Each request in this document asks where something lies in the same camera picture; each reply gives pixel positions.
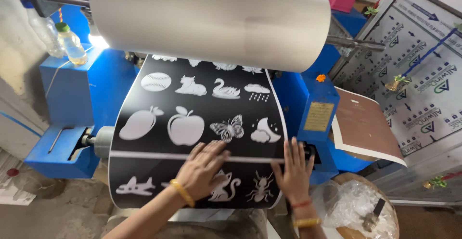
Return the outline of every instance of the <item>green bottle cap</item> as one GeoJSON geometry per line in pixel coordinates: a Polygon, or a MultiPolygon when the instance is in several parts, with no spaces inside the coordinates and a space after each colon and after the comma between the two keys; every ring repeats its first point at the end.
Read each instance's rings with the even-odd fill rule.
{"type": "Polygon", "coordinates": [[[66,31],[71,30],[71,28],[69,28],[69,25],[67,25],[67,23],[56,23],[55,27],[56,27],[56,30],[59,32],[66,32],[66,31]]]}

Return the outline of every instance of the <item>plastic bag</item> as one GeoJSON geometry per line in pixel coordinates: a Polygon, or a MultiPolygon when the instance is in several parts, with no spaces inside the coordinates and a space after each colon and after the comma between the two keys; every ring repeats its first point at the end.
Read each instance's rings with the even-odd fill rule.
{"type": "Polygon", "coordinates": [[[339,185],[329,180],[316,187],[311,198],[323,226],[346,226],[372,239],[396,238],[395,212],[388,202],[371,233],[362,227],[364,220],[361,218],[373,212],[378,200],[383,198],[364,183],[351,180],[339,185]]]}

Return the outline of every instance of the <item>hand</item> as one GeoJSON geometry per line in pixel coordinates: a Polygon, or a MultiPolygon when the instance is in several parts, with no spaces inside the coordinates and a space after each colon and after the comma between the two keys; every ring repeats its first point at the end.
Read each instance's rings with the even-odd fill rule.
{"type": "Polygon", "coordinates": [[[193,148],[188,159],[176,175],[178,181],[194,201],[210,195],[210,192],[226,177],[215,177],[220,167],[231,154],[224,151],[226,142],[212,141],[209,144],[200,142],[193,148]]]}
{"type": "Polygon", "coordinates": [[[315,156],[309,158],[308,166],[305,166],[305,150],[303,144],[297,144],[297,139],[292,138],[292,153],[289,142],[284,141],[285,169],[282,174],[281,167],[276,162],[271,162],[274,177],[279,188],[291,204],[297,204],[309,200],[309,177],[315,163],[315,156]]]}

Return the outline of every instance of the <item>yellow bangle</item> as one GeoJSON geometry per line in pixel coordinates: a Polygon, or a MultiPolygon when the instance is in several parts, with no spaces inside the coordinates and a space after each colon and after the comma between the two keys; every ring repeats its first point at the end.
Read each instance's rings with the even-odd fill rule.
{"type": "Polygon", "coordinates": [[[293,227],[311,227],[322,223],[321,218],[306,218],[293,222],[293,227]]]}
{"type": "Polygon", "coordinates": [[[176,181],[176,179],[170,180],[170,185],[174,186],[176,190],[178,190],[178,193],[184,198],[188,206],[194,207],[195,202],[193,198],[189,195],[189,193],[186,191],[186,189],[183,188],[183,186],[176,181]]]}

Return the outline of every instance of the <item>blue rope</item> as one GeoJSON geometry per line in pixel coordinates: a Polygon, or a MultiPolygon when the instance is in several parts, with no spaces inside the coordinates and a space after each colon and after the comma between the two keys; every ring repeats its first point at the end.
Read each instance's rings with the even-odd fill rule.
{"type": "Polygon", "coordinates": [[[13,118],[11,115],[9,115],[9,114],[7,114],[5,112],[2,112],[2,111],[0,111],[0,115],[3,115],[4,117],[10,119],[11,121],[13,121],[13,122],[19,124],[20,126],[26,128],[27,130],[29,130],[31,133],[37,135],[38,137],[41,137],[41,135],[38,132],[32,130],[29,126],[27,126],[26,124],[21,123],[19,120],[16,120],[16,118],[13,118]]]}
{"type": "Polygon", "coordinates": [[[413,70],[417,65],[419,65],[428,55],[430,55],[430,53],[432,53],[433,51],[436,50],[437,47],[439,47],[441,44],[443,44],[443,42],[445,42],[449,37],[451,37],[451,35],[453,35],[455,32],[457,31],[457,28],[453,28],[451,32],[449,32],[448,35],[446,35],[446,37],[444,37],[443,39],[441,39],[441,41],[438,42],[438,44],[436,44],[435,47],[431,48],[429,51],[427,51],[427,53],[425,53],[425,55],[423,55],[414,65],[412,65],[406,72],[404,72],[404,74],[402,74],[401,76],[402,77],[405,77],[407,76],[407,73],[409,73],[411,70],[413,70]]]}

